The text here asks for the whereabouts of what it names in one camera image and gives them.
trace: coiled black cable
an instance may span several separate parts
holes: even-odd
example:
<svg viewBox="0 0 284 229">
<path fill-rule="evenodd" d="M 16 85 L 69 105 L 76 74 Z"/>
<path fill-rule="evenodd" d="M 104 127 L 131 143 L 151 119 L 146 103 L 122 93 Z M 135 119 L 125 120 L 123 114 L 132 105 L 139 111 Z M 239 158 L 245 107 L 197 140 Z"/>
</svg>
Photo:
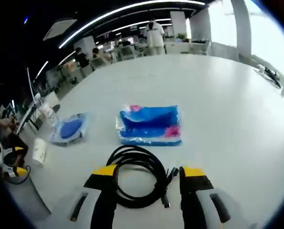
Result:
<svg viewBox="0 0 284 229">
<path fill-rule="evenodd" d="M 148 169 L 157 179 L 153 191 L 144 197 L 133 197 L 126 194 L 120 186 L 118 191 L 126 198 L 120 196 L 116 192 L 116 202 L 127 208 L 144 208 L 161 198 L 165 208 L 170 207 L 170 203 L 167 198 L 167 186 L 172 179 L 177 176 L 179 169 L 173 168 L 171 173 L 165 173 L 165 169 L 160 160 L 148 150 L 132 145 L 124 145 L 117 148 L 107 161 L 106 166 L 111 164 L 117 164 L 118 167 L 123 165 L 139 165 Z"/>
</svg>

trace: ceiling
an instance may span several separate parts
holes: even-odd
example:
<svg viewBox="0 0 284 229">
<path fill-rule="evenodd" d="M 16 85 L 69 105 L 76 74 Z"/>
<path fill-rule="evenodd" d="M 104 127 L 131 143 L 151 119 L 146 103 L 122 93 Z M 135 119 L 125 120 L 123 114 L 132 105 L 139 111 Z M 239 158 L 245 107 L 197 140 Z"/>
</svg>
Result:
<svg viewBox="0 0 284 229">
<path fill-rule="evenodd" d="M 126 9 L 99 20 L 59 49 L 60 44 L 66 38 L 91 20 L 120 7 L 142 1 L 144 0 L 102 0 L 95 3 L 94 1 L 76 0 L 68 4 L 59 4 L 55 1 L 38 1 L 36 3 L 32 1 L 28 5 L 26 3 L 22 3 L 22 5 L 10 3 L 7 8 L 3 8 L 4 20 L 8 21 L 9 26 L 1 31 L 2 36 L 0 36 L 2 59 L 5 60 L 1 63 L 4 74 L 0 77 L 0 82 L 15 81 L 26 87 L 28 85 L 26 67 L 30 68 L 30 76 L 34 79 L 46 61 L 49 61 L 49 63 L 43 73 L 56 66 L 71 53 L 73 44 L 82 37 L 92 35 L 95 41 L 104 42 L 105 40 L 102 37 L 97 38 L 97 36 L 128 24 L 147 21 L 150 17 L 156 19 L 170 18 L 170 11 L 177 10 L 175 8 L 184 11 L 185 16 L 190 17 L 192 13 L 197 13 L 207 7 L 207 4 L 213 0 L 199 0 L 205 5 L 169 2 Z M 65 19 L 76 19 L 76 22 L 62 35 L 43 41 L 51 26 L 55 22 Z"/>
</svg>

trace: blue cloth in plastic bag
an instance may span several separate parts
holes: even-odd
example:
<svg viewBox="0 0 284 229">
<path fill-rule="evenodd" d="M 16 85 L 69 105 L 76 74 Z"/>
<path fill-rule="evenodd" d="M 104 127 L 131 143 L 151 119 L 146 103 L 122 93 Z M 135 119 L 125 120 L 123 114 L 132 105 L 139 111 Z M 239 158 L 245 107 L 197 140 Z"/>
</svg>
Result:
<svg viewBox="0 0 284 229">
<path fill-rule="evenodd" d="M 50 142 L 67 144 L 79 137 L 84 137 L 88 126 L 88 117 L 88 113 L 79 113 L 58 121 L 50 136 Z"/>
<path fill-rule="evenodd" d="M 120 111 L 117 129 L 122 144 L 176 146 L 181 143 L 177 106 L 131 105 Z"/>
</svg>

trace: blue sponge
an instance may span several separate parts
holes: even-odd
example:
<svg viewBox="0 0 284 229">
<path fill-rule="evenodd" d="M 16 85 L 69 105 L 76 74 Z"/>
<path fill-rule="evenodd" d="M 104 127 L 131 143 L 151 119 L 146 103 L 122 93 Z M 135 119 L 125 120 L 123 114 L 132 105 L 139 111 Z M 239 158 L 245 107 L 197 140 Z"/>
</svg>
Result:
<svg viewBox="0 0 284 229">
<path fill-rule="evenodd" d="M 74 135 L 82 125 L 81 119 L 75 119 L 70 122 L 63 123 L 60 131 L 62 139 L 66 139 Z"/>
</svg>

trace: blue object in plastic bag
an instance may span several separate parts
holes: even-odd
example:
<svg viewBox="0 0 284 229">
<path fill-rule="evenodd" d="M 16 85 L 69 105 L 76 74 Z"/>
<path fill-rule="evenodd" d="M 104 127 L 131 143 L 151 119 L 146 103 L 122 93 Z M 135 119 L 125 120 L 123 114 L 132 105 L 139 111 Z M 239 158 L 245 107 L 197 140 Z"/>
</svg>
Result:
<svg viewBox="0 0 284 229">
<path fill-rule="evenodd" d="M 181 143 L 177 106 L 141 107 L 131 105 L 120 111 L 117 129 L 121 143 L 175 146 Z"/>
<path fill-rule="evenodd" d="M 79 137 L 84 137 L 88 127 L 88 118 L 88 113 L 80 113 L 58 121 L 50 136 L 50 142 L 66 144 Z"/>
</svg>

